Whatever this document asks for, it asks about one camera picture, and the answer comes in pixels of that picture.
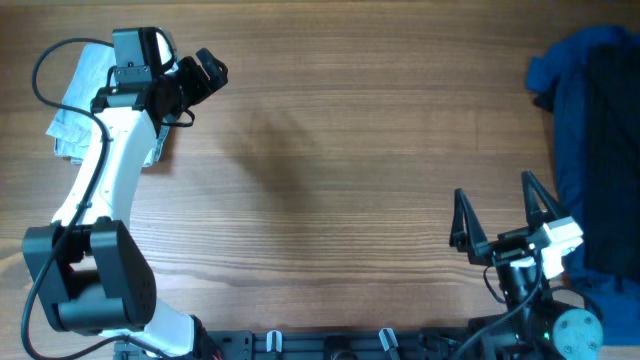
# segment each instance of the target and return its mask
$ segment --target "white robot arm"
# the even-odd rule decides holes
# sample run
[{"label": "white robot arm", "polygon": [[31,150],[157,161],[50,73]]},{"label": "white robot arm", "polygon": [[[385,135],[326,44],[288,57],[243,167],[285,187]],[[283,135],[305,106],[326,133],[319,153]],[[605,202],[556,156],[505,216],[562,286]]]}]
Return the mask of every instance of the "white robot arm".
[{"label": "white robot arm", "polygon": [[[158,28],[114,30],[113,39],[116,85],[101,88],[91,104],[101,123],[93,124],[87,155],[52,225],[28,229],[23,254],[36,281],[61,234],[71,237],[39,292],[55,330],[126,338],[152,349],[149,356],[211,358],[214,346],[199,320],[157,298],[153,272],[128,228],[140,171],[160,127],[193,124],[175,120],[183,113],[193,120],[188,108],[224,86],[227,69],[206,49],[197,53],[202,67],[191,57],[177,62],[170,34]],[[93,192],[79,210],[97,168]],[[69,264],[85,254],[93,255],[97,269],[74,271]]]}]

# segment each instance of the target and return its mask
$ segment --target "blue cloth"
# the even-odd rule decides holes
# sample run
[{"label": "blue cloth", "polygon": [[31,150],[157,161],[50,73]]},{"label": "blue cloth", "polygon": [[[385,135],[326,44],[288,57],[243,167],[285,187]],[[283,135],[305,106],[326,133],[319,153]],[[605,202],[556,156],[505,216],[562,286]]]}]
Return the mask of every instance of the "blue cloth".
[{"label": "blue cloth", "polygon": [[[602,44],[638,46],[640,36],[630,34],[621,26],[597,26],[582,30],[553,45],[544,57],[534,57],[526,79],[527,89],[552,100],[546,108],[552,110],[554,116],[558,195],[583,227],[586,186],[585,69],[590,50]],[[589,295],[602,308],[605,318],[604,343],[640,344],[640,284],[586,269],[584,260],[585,247],[580,246],[567,257],[565,267],[571,285]]]},{"label": "blue cloth", "polygon": [[[98,44],[86,45],[62,103],[89,111],[91,100],[107,82],[107,71],[115,64],[113,48]],[[47,135],[55,138],[53,151],[56,156],[70,157],[74,164],[82,163],[91,140],[91,126],[91,119],[84,115],[66,110],[58,111],[47,129]],[[162,126],[156,146],[147,155],[143,166],[151,166],[160,160],[162,144],[168,133],[169,127]]]}]

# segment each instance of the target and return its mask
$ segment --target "black fabric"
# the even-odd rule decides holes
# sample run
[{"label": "black fabric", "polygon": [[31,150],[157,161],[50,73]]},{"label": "black fabric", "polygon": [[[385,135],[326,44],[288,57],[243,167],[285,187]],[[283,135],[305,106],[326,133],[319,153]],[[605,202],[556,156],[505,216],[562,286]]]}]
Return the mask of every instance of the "black fabric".
[{"label": "black fabric", "polygon": [[640,281],[640,48],[587,61],[586,267]]}]

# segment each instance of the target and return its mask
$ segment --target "wood grain surface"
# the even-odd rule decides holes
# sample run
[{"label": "wood grain surface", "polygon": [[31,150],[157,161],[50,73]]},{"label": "wood grain surface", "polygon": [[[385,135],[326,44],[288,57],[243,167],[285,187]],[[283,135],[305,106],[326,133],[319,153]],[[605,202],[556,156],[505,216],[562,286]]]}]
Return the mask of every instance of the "wood grain surface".
[{"label": "wood grain surface", "polygon": [[[143,1],[0,8],[0,358],[26,357],[24,231],[49,223],[78,171],[53,155],[55,111],[30,87],[54,42],[161,26],[182,56],[207,47],[230,69],[140,178],[131,232],[164,300],[210,330],[415,329],[504,311],[448,236],[455,188],[491,238],[524,224],[521,171],[553,188],[531,56],[585,26],[640,25],[631,2],[122,2]],[[62,98],[80,51],[43,65],[46,96]],[[96,341],[35,309],[43,353]]]}]

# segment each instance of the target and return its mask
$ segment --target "black mounting base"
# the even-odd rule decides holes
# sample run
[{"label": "black mounting base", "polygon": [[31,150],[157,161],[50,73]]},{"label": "black mounting base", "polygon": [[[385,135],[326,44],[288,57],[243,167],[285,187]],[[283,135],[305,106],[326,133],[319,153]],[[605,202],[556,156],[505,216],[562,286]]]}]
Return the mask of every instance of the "black mounting base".
[{"label": "black mounting base", "polygon": [[[388,352],[384,351],[377,332],[283,334],[281,353],[267,352],[267,334],[253,334],[250,331],[210,331],[208,335],[222,349],[224,360],[385,360],[392,358]],[[466,337],[466,330],[430,328],[421,331],[396,332],[395,336],[400,359],[440,360],[447,359],[453,354],[455,348]],[[335,348],[333,344],[342,345],[340,348]],[[113,359],[154,358],[147,357],[134,345],[117,343]]]}]

